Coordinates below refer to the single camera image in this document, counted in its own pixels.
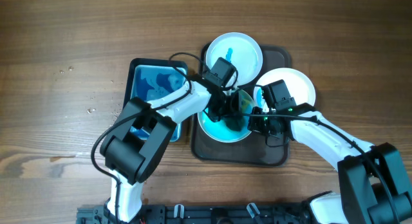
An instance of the blue tray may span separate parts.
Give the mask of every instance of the blue tray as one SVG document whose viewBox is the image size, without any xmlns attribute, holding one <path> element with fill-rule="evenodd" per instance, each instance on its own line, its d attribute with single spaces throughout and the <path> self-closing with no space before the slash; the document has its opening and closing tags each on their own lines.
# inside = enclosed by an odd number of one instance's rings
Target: blue tray
<svg viewBox="0 0 412 224">
<path fill-rule="evenodd" d="M 173 64 L 182 72 L 187 73 L 187 66 L 184 62 L 173 61 Z M 166 60 L 134 59 L 130 64 L 127 78 L 124 106 L 134 97 L 139 97 L 144 101 L 163 98 L 180 89 L 184 80 L 183 76 L 170 67 Z M 145 131 L 134 127 L 130 129 L 130 132 L 142 140 L 147 140 L 149 137 Z M 171 141 L 177 141 L 181 132 L 182 125 L 178 124 Z"/>
</svg>

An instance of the dark brown tray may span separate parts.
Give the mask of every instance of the dark brown tray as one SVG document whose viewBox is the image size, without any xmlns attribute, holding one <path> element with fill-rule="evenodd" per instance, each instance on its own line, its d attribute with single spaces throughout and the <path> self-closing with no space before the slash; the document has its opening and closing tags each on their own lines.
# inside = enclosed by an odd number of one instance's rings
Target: dark brown tray
<svg viewBox="0 0 412 224">
<path fill-rule="evenodd" d="M 210 43 L 201 50 L 201 59 L 205 59 L 205 54 Z M 289 53 L 278 46 L 259 45 L 263 53 L 263 65 L 259 75 L 249 84 L 255 84 L 266 72 L 276 68 L 290 68 L 292 61 Z M 253 88 L 246 89 L 246 92 L 253 98 Z M 283 137 L 279 140 L 271 140 L 270 145 L 282 145 Z M 269 167 L 283 165 L 289 155 L 289 145 L 282 147 L 268 147 L 265 144 L 265 137 L 257 133 L 251 133 L 243 140 L 235 143 L 221 143 L 210 138 L 199 127 L 197 114 L 192 118 L 191 133 L 192 154 L 200 160 L 212 160 L 219 162 L 247 163 Z"/>
</svg>

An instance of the blue liquid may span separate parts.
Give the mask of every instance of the blue liquid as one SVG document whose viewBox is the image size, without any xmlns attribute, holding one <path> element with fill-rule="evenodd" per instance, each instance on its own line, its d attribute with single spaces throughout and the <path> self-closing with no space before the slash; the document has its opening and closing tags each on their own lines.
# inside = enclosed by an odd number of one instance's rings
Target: blue liquid
<svg viewBox="0 0 412 224">
<path fill-rule="evenodd" d="M 232 62 L 232 53 L 233 53 L 233 49 L 229 48 L 226 53 L 226 61 Z"/>
<path fill-rule="evenodd" d="M 144 101 L 163 98 L 180 89 L 184 81 L 184 77 L 172 67 L 139 65 L 135 69 L 130 98 L 139 97 Z M 182 125 L 178 124 L 171 138 L 172 142 L 179 139 L 181 129 Z M 142 140 L 149 137 L 145 131 L 134 127 L 130 129 L 130 132 Z"/>
<path fill-rule="evenodd" d="M 240 93 L 242 95 L 241 110 L 243 113 L 250 114 L 255 104 L 246 92 L 241 91 Z M 250 131 L 247 129 L 249 117 L 243 117 L 243 119 L 244 126 L 241 128 L 240 131 L 234 131 L 229 129 L 226 126 L 225 121 L 223 120 L 220 120 L 219 122 L 212 122 L 204 112 L 201 113 L 200 122 L 203 123 L 205 132 L 211 135 L 215 140 L 220 142 L 235 142 L 245 138 L 250 133 Z"/>
</svg>

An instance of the wood grain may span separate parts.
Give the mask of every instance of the wood grain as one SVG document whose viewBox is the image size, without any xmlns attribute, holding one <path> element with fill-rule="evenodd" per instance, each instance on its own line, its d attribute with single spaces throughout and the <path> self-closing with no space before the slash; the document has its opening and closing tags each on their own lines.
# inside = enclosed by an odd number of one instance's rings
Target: wood grain
<svg viewBox="0 0 412 224">
<path fill-rule="evenodd" d="M 1 222 L 73 223 L 77 207 L 103 203 L 110 180 L 89 151 L 121 111 L 130 61 L 199 54 L 227 32 L 284 46 L 315 84 L 325 117 L 361 139 L 391 142 L 411 174 L 411 2 L 0 0 Z M 303 145 L 291 145 L 282 168 L 227 165 L 195 159 L 189 134 L 167 148 L 146 203 L 299 201 L 339 191 L 337 173 Z"/>
</svg>

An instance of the rectangular container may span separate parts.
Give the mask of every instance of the rectangular container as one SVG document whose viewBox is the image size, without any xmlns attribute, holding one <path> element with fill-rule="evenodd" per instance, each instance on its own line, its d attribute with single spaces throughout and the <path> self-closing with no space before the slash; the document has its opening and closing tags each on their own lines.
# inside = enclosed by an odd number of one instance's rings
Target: rectangular container
<svg viewBox="0 0 412 224">
<path fill-rule="evenodd" d="M 181 61 L 172 61 L 174 66 L 187 74 L 187 65 Z M 169 66 L 167 60 L 133 59 L 130 63 L 127 77 L 126 92 L 123 107 L 134 97 L 144 101 L 162 98 L 183 86 L 184 78 Z M 142 140 L 147 140 L 149 134 L 134 127 L 130 131 Z M 179 139 L 182 124 L 178 124 L 171 138 L 172 142 Z"/>
</svg>

